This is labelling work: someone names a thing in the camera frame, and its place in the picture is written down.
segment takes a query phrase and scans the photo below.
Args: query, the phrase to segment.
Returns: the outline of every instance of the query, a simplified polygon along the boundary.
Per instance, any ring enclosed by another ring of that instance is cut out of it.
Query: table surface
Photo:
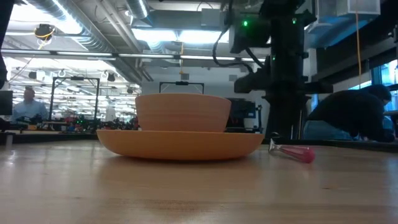
[[[120,157],[98,141],[0,148],[0,222],[398,223],[395,154],[316,147],[302,164],[262,147],[194,163]]]

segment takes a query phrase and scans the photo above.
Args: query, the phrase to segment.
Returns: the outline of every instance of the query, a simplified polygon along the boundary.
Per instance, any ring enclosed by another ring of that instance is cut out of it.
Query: orange plate
[[[234,159],[255,151],[262,134],[97,130],[102,145],[131,157],[171,160]]]

